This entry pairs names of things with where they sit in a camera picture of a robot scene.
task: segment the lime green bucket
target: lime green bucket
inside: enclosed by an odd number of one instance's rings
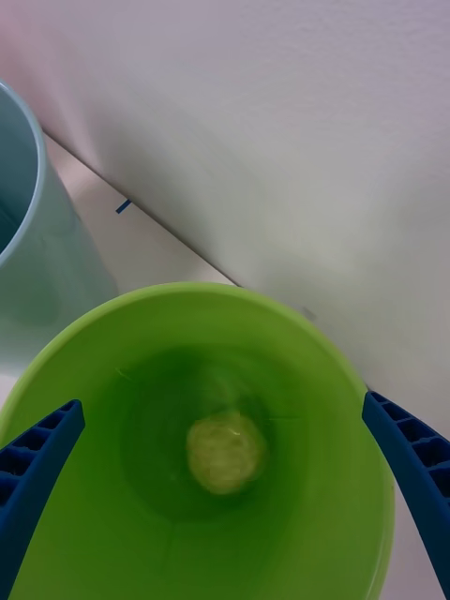
[[[268,445],[261,477],[227,497],[187,467],[204,365],[246,382]],[[71,398],[86,420],[11,598],[377,598],[393,488],[361,420],[365,392],[310,323],[253,292],[176,283],[92,310],[1,413],[1,445]]]

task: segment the white wall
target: white wall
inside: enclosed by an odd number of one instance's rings
[[[427,417],[449,384],[448,3],[0,7],[0,76],[56,140]]]

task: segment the plastic container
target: plastic container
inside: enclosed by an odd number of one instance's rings
[[[186,459],[188,427],[220,396],[211,369],[268,444],[261,477],[229,497],[198,486]],[[92,310],[1,413],[0,446],[65,398],[86,421],[11,598],[377,598],[394,496],[366,391],[308,321],[253,292],[176,283]]]
[[[0,373],[116,295],[25,103],[0,82]]]

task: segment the bowl rim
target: bowl rim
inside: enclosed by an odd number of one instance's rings
[[[200,281],[163,283],[146,288],[140,288],[139,290],[119,295],[112,300],[105,302],[99,307],[93,308],[89,312],[85,313],[72,324],[68,325],[56,337],[54,337],[53,340],[50,341],[47,346],[40,351],[37,357],[24,371],[20,379],[16,382],[11,390],[3,408],[0,410],[0,444],[1,441],[6,437],[6,431],[13,417],[15,409],[21,400],[23,392],[33,381],[34,377],[38,374],[43,365],[61,348],[63,348],[74,336],[104,315],[111,314],[122,307],[128,306],[135,302],[140,302],[146,298],[178,293],[217,293],[219,295],[242,298],[262,308],[268,308],[271,312],[275,312],[277,315],[293,322],[295,325],[303,329],[305,333],[307,333],[312,340],[318,344],[326,354],[328,354],[328,356],[332,357],[333,360],[337,362],[338,366],[347,377],[355,392],[360,395],[362,410],[363,399],[368,390],[367,386],[358,376],[351,363],[333,344],[333,342],[328,339],[306,317],[293,308],[287,307],[261,293],[225,283]],[[387,466],[387,463],[383,459],[381,452],[380,460],[382,464],[381,473],[384,496],[383,536],[380,544],[378,561],[374,568],[373,579],[369,585],[365,600],[377,600],[377,598],[380,596],[387,574],[387,568],[389,565],[389,559],[394,540],[394,479]]]

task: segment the yellow ball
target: yellow ball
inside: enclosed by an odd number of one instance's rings
[[[261,474],[265,442],[238,411],[196,421],[187,434],[187,462],[198,483],[212,494],[232,494]]]

